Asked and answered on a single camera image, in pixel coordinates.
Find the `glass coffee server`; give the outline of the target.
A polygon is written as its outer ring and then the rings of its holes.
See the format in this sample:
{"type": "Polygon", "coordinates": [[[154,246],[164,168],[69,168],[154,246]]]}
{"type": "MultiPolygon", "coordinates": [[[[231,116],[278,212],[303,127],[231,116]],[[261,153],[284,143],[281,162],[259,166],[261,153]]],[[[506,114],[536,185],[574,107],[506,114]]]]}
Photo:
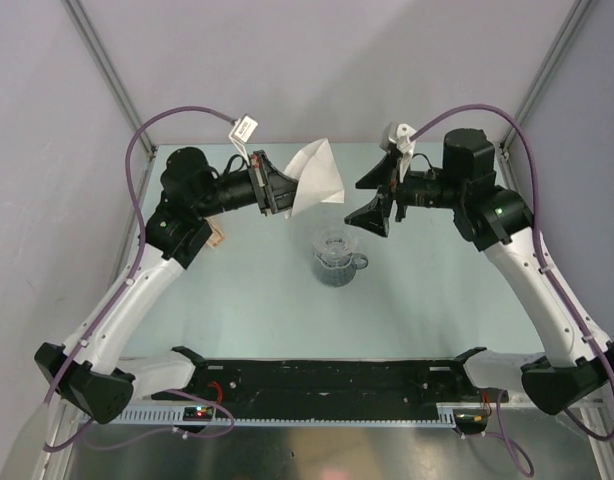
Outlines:
{"type": "Polygon", "coordinates": [[[317,253],[313,255],[312,271],[320,283],[338,288],[348,285],[356,273],[368,265],[368,257],[362,253],[350,253],[340,258],[317,253]]]}

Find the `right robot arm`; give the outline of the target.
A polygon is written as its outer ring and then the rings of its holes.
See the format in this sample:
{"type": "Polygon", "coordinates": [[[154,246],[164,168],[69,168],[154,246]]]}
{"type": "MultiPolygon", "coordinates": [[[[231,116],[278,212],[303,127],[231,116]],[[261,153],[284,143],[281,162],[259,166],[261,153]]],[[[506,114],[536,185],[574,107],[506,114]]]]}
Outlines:
{"type": "Polygon", "coordinates": [[[495,146],[478,129],[454,129],[443,139],[442,165],[414,171],[406,124],[390,125],[382,160],[357,181],[375,190],[345,223],[387,237],[389,222],[410,207],[449,209],[464,240],[498,269],[528,314],[543,346],[534,355],[476,348],[449,376],[451,393],[473,400],[484,388],[522,392],[549,415],[605,385],[614,375],[614,341],[575,298],[548,254],[523,197],[496,182],[495,146]]]}

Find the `clear glass dripper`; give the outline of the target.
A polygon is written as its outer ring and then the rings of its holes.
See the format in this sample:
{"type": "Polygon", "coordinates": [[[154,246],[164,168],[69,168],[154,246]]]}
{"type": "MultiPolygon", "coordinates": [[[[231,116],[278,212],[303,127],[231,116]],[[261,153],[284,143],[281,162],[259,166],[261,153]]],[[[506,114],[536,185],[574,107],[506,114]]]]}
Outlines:
{"type": "Polygon", "coordinates": [[[327,268],[346,268],[361,256],[359,238],[342,220],[317,225],[312,238],[315,258],[327,268]]]}

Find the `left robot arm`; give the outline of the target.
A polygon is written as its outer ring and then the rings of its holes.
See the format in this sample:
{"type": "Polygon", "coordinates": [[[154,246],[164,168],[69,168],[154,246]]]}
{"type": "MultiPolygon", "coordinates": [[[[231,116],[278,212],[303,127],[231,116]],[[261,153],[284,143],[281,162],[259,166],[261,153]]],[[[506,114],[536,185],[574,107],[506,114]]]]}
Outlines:
{"type": "Polygon", "coordinates": [[[82,326],[60,345],[43,343],[34,360],[51,389],[99,424],[132,400],[167,390],[188,399],[208,389],[205,360],[186,347],[158,357],[121,353],[158,297],[191,265],[212,235],[211,217],[249,205],[289,210],[298,175],[278,170],[262,150],[238,170],[218,172],[196,147],[174,151],[160,178],[160,201],[139,233],[137,257],[82,326]]]}

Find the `white paper coffee filter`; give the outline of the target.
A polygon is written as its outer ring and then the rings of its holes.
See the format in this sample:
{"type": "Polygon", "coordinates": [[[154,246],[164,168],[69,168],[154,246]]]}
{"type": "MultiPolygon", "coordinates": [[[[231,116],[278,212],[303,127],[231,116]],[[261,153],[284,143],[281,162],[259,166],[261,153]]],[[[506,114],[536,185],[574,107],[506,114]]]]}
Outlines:
{"type": "Polygon", "coordinates": [[[342,204],[345,200],[341,174],[327,138],[301,148],[286,166],[284,174],[298,181],[293,205],[285,213],[286,219],[320,203],[342,204]]]}

